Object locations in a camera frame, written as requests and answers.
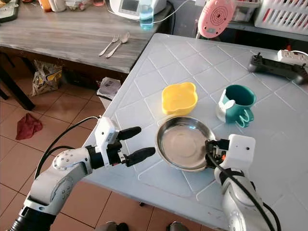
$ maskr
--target white tiled table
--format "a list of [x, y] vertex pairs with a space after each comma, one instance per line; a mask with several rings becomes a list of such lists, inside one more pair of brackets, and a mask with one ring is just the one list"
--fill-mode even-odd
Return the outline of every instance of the white tiled table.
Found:
[[[305, 231], [308, 221], [308, 88], [287, 79], [251, 74], [249, 59], [261, 52], [276, 59], [276, 51], [155, 34], [106, 110], [121, 129], [140, 126], [142, 132], [123, 142], [123, 153], [154, 146], [166, 116], [161, 110], [162, 89], [193, 82], [199, 97], [189, 114], [210, 127], [218, 138], [230, 134], [256, 141], [250, 178], [263, 200], [277, 212], [284, 231]], [[242, 84], [257, 95], [248, 128], [222, 124], [215, 106], [227, 85]], [[85, 145], [95, 145], [94, 133]], [[168, 166], [158, 154], [134, 167], [101, 168], [87, 177], [95, 184], [147, 204], [169, 210], [210, 227], [226, 229], [220, 186], [213, 170], [188, 173]]]

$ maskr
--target pink device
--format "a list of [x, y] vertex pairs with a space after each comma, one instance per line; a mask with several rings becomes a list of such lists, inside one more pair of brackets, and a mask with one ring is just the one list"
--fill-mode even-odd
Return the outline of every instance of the pink device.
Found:
[[218, 36], [231, 21], [234, 11], [234, 0], [208, 0], [199, 18], [199, 33], [209, 39]]

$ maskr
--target person's foot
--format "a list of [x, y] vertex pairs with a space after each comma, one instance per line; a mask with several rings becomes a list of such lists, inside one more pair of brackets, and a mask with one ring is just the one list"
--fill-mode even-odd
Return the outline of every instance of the person's foot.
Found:
[[97, 227], [94, 231], [129, 231], [126, 223], [116, 224], [113, 221], [107, 222], [106, 224]]
[[167, 226], [167, 231], [189, 231], [189, 230], [182, 223], [174, 221], [172, 224]]

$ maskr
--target stainless steel bowl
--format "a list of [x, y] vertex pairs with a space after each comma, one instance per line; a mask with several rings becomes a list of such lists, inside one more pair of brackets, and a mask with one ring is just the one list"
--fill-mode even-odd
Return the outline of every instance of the stainless steel bowl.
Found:
[[214, 133], [199, 120], [178, 116], [160, 126], [155, 142], [158, 153], [168, 164], [197, 172], [206, 167], [205, 141], [214, 139]]

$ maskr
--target black controller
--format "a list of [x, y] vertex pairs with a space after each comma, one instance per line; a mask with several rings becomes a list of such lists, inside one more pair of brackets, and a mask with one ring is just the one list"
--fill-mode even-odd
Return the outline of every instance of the black controller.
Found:
[[302, 66], [297, 64], [285, 64], [271, 59], [264, 59], [260, 53], [258, 53], [258, 55], [253, 55], [251, 57], [248, 71], [265, 72], [283, 76], [301, 85], [308, 83], [308, 73], [304, 68], [305, 65], [306, 64]]

